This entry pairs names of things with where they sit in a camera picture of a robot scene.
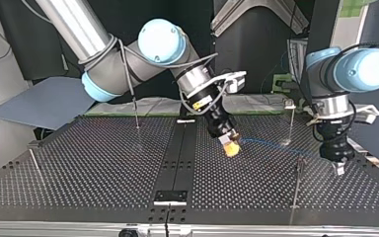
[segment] gray panel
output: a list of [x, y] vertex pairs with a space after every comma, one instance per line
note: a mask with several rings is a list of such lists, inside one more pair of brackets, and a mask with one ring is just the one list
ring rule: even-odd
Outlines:
[[79, 118], [36, 159], [2, 168], [0, 209], [23, 220], [147, 221], [174, 122], [141, 118], [137, 130], [134, 118]]
[[59, 129], [94, 104], [81, 80], [50, 77], [0, 106], [0, 119]]

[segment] metal frame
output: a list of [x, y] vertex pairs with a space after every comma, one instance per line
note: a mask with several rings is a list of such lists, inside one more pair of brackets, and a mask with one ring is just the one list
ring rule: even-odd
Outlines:
[[[294, 6], [293, 0], [229, 0], [211, 22], [211, 29], [216, 37], [220, 37], [246, 11], [254, 7], [269, 8], [287, 26], [290, 26]], [[308, 25], [309, 22], [301, 11], [296, 11], [293, 17], [292, 30], [296, 34], [300, 34]]]
[[[122, 229], [133, 229], [139, 236], [165, 236], [164, 225], [76, 222], [0, 221], [0, 236], [118, 236]], [[169, 225], [172, 236], [379, 236], [379, 228], [344, 226], [221, 226]]]

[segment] end effector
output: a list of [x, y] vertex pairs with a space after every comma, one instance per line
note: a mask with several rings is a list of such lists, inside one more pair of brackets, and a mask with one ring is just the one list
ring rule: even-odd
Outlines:
[[165, 20], [148, 22], [139, 34], [138, 45], [142, 55], [152, 63], [170, 65], [183, 105], [194, 115], [205, 117], [209, 134], [219, 139], [227, 156], [238, 154], [239, 133], [223, 108], [222, 99], [224, 93], [236, 93], [243, 88], [246, 72], [212, 78], [206, 68], [208, 61], [179, 66], [198, 61], [199, 57], [181, 28]]
[[379, 48], [360, 48], [342, 52], [331, 47], [313, 52], [306, 57], [309, 74], [312, 110], [316, 130], [315, 138], [322, 142], [321, 157], [336, 164], [354, 157], [354, 150], [347, 142], [351, 125], [363, 112], [363, 121], [373, 122], [369, 116], [379, 115], [356, 107], [348, 98], [350, 93], [364, 93], [379, 89]]

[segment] metal rod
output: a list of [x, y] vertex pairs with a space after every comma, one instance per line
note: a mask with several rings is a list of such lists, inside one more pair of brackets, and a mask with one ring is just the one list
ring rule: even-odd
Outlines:
[[301, 180], [303, 178], [303, 172], [304, 172], [304, 166], [305, 166], [305, 160], [304, 160], [304, 157], [302, 155], [298, 155], [296, 166], [297, 166], [296, 167], [297, 177], [296, 177], [296, 185], [295, 185], [295, 190], [294, 190], [293, 203], [291, 205], [290, 225], [293, 224], [295, 209], [298, 208], [297, 198], [298, 198], [298, 192], [300, 191], [300, 184], [301, 184]]
[[86, 0], [36, 0], [82, 61], [103, 51], [110, 37]]

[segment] white cable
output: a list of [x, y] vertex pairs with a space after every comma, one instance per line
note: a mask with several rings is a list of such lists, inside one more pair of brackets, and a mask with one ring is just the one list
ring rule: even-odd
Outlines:
[[24, 3], [24, 5], [25, 5], [28, 9], [30, 9], [30, 11], [32, 11], [32, 13], [34, 13], [34, 15], [38, 16], [38, 17], [41, 18], [43, 21], [46, 21], [46, 22], [48, 22], [48, 23], [50, 23], [50, 24], [53, 24], [53, 22], [52, 22], [51, 20], [49, 20], [48, 18], [46, 18], [46, 17], [40, 15], [38, 12], [36, 12], [36, 10], [34, 10], [34, 8], [33, 8], [32, 6], [30, 6], [30, 4], [27, 2], [27, 0], [21, 0], [21, 1]]

